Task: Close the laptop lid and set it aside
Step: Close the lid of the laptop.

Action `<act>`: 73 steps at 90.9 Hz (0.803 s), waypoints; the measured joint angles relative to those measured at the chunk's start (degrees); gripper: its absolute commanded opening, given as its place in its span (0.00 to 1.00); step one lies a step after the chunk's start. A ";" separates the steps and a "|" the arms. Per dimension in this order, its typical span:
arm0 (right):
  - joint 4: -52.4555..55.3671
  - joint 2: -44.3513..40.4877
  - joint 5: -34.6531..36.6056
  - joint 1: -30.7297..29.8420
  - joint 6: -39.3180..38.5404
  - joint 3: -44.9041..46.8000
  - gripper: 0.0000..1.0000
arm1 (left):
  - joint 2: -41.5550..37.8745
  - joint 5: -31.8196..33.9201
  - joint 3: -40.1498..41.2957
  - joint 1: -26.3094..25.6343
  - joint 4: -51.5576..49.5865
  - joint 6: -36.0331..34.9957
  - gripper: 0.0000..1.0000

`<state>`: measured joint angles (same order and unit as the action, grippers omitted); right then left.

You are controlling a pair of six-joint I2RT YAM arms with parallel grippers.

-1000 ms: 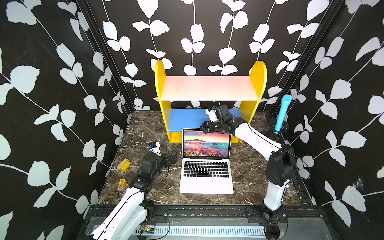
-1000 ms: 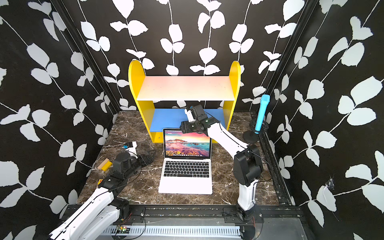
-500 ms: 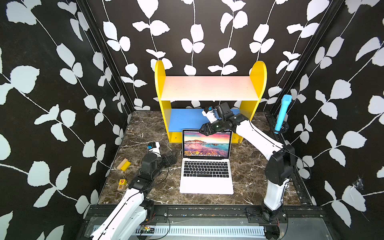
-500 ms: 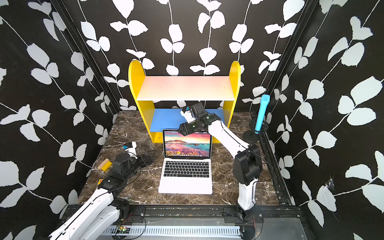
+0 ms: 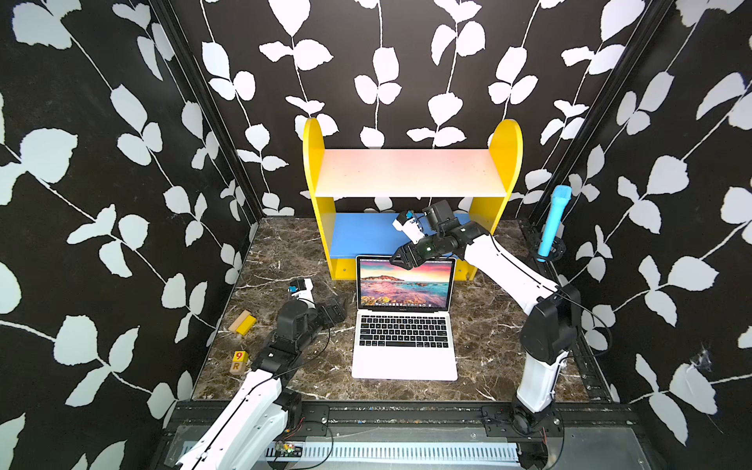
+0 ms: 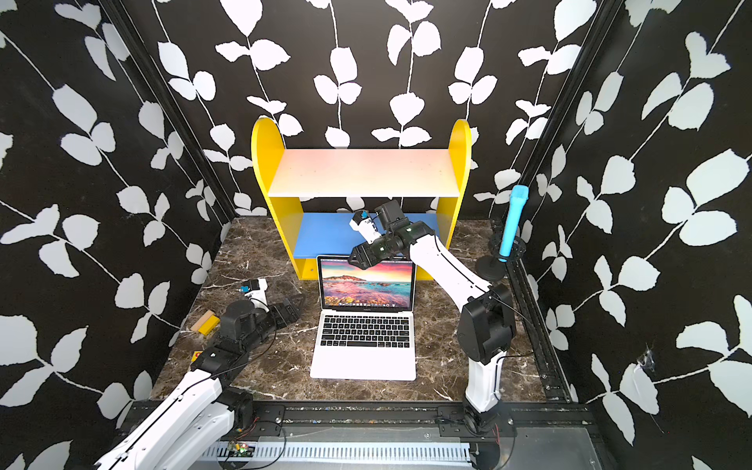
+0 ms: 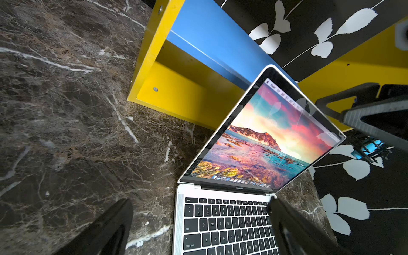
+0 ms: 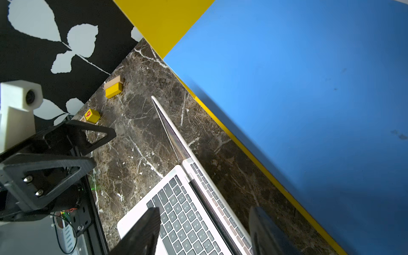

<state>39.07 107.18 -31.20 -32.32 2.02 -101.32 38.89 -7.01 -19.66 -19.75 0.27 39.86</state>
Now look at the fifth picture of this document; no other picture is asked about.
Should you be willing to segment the silver laptop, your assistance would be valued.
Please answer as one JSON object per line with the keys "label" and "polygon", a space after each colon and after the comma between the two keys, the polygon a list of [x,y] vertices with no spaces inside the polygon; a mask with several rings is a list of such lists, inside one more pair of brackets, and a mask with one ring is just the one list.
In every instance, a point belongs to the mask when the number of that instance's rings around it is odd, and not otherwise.
{"label": "silver laptop", "polygon": [[450,323],[455,271],[453,258],[413,269],[394,266],[384,256],[356,258],[352,377],[456,381]]}

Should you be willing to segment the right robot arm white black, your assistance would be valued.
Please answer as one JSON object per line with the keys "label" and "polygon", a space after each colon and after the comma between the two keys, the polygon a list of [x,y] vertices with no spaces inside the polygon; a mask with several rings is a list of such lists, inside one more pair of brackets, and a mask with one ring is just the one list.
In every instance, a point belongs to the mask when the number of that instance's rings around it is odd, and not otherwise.
{"label": "right robot arm white black", "polygon": [[552,410],[560,370],[579,335],[580,292],[572,286],[559,286],[529,268],[475,221],[441,222],[432,235],[423,231],[412,213],[401,213],[392,225],[409,242],[395,251],[391,264],[411,270],[429,260],[454,255],[495,281],[527,315],[520,334],[526,354],[524,371],[509,420],[520,435],[538,432]]}

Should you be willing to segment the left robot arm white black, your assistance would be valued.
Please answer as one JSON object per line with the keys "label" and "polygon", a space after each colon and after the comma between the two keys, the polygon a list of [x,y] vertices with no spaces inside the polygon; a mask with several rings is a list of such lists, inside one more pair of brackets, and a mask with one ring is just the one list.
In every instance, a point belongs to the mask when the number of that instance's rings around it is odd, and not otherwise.
{"label": "left robot arm white black", "polygon": [[301,416],[301,396],[286,389],[307,362],[305,349],[347,319],[347,303],[316,304],[304,295],[282,305],[276,328],[239,391],[209,430],[177,462],[179,469],[251,469],[272,441]]}

